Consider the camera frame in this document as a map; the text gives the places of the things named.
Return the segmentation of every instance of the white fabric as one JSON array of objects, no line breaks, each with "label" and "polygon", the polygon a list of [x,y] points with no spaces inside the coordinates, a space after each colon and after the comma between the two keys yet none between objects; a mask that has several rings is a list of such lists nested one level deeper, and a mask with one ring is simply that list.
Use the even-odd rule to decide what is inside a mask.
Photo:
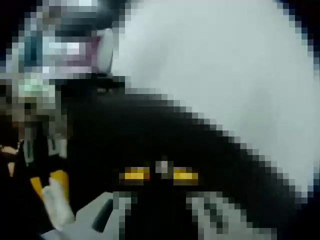
[{"label": "white fabric", "polygon": [[319,73],[280,5],[141,0],[132,8],[113,31],[112,74],[222,125],[306,192],[320,160]]},{"label": "white fabric", "polygon": [[54,178],[50,178],[49,183],[49,186],[42,189],[44,206],[53,227],[62,231],[66,224],[75,221],[75,215],[64,195],[61,184]]}]

